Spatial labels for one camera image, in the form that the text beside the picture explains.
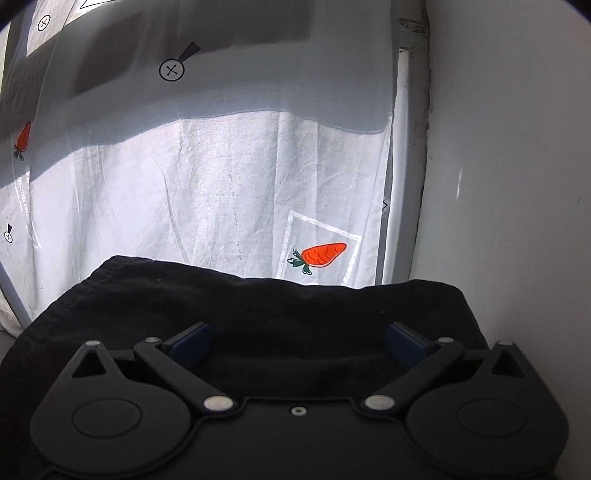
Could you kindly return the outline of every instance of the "white square outline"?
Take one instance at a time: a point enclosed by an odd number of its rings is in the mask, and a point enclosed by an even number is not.
[[[349,277],[351,276],[351,272],[353,271],[353,267],[355,266],[355,260],[357,260],[357,254],[359,253],[359,247],[361,246],[361,240],[363,240],[363,236],[345,232],[340,228],[319,222],[314,218],[307,217],[306,215],[302,215],[301,213],[298,213],[294,210],[290,210],[290,214],[287,217],[287,226],[285,227],[285,237],[283,238],[283,246],[281,247],[281,257],[279,258],[279,266],[277,267],[276,278],[279,280],[283,280],[283,275],[285,275],[285,267],[287,265],[285,261],[285,259],[287,258],[287,245],[290,241],[291,224],[293,223],[294,218],[299,218],[300,220],[311,223],[312,225],[324,228],[329,232],[338,233],[339,235],[342,235],[345,238],[349,238],[350,240],[355,240],[357,242],[353,247],[353,255],[351,255],[351,261],[349,262],[349,266],[347,267],[347,271],[345,273],[345,276],[343,277],[343,281],[341,282],[342,286],[348,286],[347,283],[349,282]]]

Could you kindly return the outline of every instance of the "carrot print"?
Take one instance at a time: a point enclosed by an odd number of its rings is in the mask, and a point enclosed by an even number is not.
[[[310,267],[328,267],[346,248],[347,244],[343,243],[317,245],[305,249],[301,255],[294,249],[293,255],[295,258],[290,258],[287,262],[293,267],[304,265],[303,272],[306,275],[312,275]]]
[[[14,158],[20,158],[24,160],[22,153],[27,149],[29,145],[29,134],[31,133],[31,122],[27,122],[25,128],[22,129],[21,134],[18,136],[17,144],[14,146]]]

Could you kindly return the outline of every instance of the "blue pad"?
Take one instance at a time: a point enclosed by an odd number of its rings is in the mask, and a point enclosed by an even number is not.
[[[416,367],[437,350],[437,345],[411,330],[406,325],[394,322],[386,330],[388,353],[404,371]]]
[[[164,342],[162,351],[189,370],[207,354],[211,337],[211,327],[206,323],[198,323]]]

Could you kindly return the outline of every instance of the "gray wall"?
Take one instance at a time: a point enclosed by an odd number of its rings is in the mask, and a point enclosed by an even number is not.
[[[517,342],[591,478],[591,25],[560,0],[427,0],[427,177],[411,278]]]

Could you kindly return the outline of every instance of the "black fabric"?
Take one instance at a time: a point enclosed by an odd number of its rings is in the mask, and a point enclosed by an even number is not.
[[[241,279],[187,265],[113,257],[63,294],[22,333],[0,365],[0,478],[31,478],[41,465],[31,416],[80,345],[130,349],[196,322],[215,333],[193,372],[245,396],[353,397],[402,375],[385,331],[400,321],[428,339],[488,348],[463,294],[413,280],[354,290]]]

